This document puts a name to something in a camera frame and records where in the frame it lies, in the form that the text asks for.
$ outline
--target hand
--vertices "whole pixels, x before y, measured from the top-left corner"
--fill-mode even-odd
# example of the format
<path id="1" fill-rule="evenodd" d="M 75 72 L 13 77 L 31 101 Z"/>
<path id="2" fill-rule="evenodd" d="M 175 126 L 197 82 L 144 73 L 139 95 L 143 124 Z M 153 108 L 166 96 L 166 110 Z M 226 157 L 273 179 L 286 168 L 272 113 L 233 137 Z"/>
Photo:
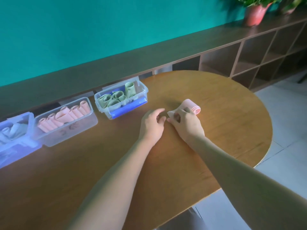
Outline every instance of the hand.
<path id="1" fill-rule="evenodd" d="M 161 138 L 164 130 L 164 122 L 166 117 L 163 116 L 158 120 L 159 114 L 164 111 L 164 108 L 148 111 L 142 118 L 139 139 L 148 141 L 151 146 L 154 146 Z"/>
<path id="2" fill-rule="evenodd" d="M 187 144 L 189 144 L 189 140 L 193 137 L 205 137 L 201 122 L 189 108 L 177 110 L 174 118 L 168 118 L 167 121 L 175 127 L 179 136 Z"/>

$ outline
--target right hand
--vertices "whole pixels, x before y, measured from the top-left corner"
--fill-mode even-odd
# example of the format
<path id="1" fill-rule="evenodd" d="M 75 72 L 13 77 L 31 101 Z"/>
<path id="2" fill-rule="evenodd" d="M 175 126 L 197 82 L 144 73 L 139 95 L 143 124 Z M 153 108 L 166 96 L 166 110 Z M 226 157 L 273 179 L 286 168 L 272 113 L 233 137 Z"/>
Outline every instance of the right hand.
<path id="1" fill-rule="evenodd" d="M 175 127 L 179 136 L 186 143 L 189 143 L 189 140 L 194 137 L 205 137 L 201 122 L 189 108 L 177 110 L 174 114 L 174 118 L 168 118 L 167 121 Z"/>

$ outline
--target left hand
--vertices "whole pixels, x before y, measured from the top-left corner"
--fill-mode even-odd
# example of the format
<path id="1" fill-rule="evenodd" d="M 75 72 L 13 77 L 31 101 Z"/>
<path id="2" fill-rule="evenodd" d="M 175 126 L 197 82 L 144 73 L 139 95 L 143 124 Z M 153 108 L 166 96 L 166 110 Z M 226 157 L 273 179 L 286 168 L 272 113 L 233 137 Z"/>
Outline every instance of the left hand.
<path id="1" fill-rule="evenodd" d="M 158 118 L 159 114 L 164 110 L 164 108 L 150 110 L 143 116 L 140 128 L 140 140 L 147 141 L 151 146 L 154 146 L 158 142 L 164 130 L 166 117 L 163 116 L 159 120 Z"/>

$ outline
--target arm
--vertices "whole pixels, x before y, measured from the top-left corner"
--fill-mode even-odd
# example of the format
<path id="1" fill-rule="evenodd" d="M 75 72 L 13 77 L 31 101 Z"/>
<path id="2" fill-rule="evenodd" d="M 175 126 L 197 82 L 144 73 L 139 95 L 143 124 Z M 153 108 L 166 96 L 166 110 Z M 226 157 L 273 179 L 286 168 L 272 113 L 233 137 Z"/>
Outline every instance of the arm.
<path id="1" fill-rule="evenodd" d="M 68 230 L 122 229 L 144 161 L 162 136 L 166 117 L 157 121 L 162 111 L 144 115 L 139 139 L 93 187 Z"/>
<path id="2" fill-rule="evenodd" d="M 167 121 L 200 155 L 251 229 L 307 229 L 307 200 L 213 144 L 189 109 L 174 118 Z"/>

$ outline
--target white tile floor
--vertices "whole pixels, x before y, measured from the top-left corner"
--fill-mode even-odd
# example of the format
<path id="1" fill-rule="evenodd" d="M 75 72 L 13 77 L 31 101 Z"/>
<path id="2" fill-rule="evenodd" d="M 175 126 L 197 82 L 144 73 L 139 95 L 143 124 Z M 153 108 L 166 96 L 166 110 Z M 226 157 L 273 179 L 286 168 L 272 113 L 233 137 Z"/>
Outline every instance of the white tile floor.
<path id="1" fill-rule="evenodd" d="M 273 124 L 273 142 L 256 169 L 304 198 L 307 198 L 307 81 L 296 82 L 306 72 L 255 93 L 269 111 Z M 208 230 L 250 229 L 223 190 L 194 208 Z"/>

